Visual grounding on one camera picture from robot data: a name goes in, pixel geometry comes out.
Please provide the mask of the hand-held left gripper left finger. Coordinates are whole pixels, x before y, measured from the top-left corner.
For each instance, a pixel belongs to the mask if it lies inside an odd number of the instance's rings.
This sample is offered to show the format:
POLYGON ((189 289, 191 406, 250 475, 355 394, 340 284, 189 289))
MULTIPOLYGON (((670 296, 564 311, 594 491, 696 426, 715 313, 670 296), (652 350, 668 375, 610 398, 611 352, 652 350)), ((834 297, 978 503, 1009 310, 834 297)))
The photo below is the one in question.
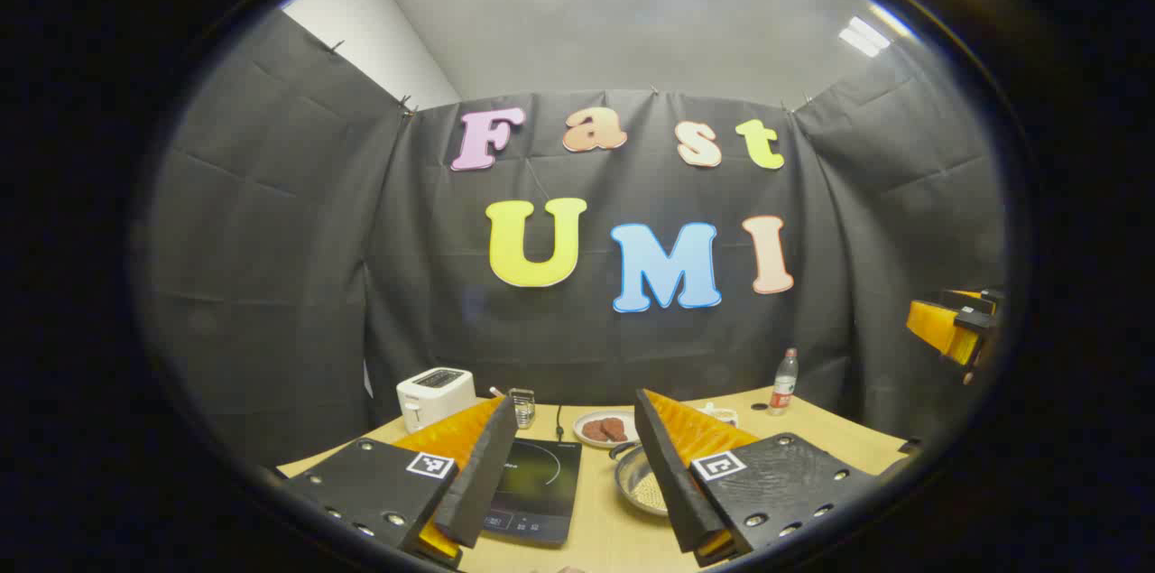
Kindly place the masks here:
POLYGON ((477 544, 516 431, 514 401, 499 396, 392 444, 353 440, 283 485, 363 539, 454 568, 477 544))

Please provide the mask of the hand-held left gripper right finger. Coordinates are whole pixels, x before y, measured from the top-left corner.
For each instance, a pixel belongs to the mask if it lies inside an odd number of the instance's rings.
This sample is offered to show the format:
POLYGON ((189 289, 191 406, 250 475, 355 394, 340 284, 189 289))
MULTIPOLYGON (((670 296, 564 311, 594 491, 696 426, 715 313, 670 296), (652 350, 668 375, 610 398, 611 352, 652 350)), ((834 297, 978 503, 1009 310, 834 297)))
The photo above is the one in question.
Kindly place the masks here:
POLYGON ((634 421, 678 548, 701 566, 783 552, 882 483, 802 436, 758 438, 653 390, 634 421))

